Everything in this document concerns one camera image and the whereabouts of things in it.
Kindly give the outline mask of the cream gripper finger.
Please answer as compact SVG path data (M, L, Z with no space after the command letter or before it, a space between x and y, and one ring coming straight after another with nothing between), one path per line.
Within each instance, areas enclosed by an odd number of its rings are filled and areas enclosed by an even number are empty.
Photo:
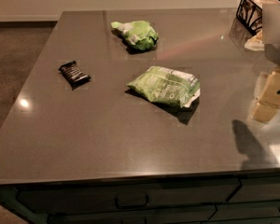
M277 114L279 108L277 106L262 104L257 102L255 107L252 110L252 119L262 122L268 123L273 117Z

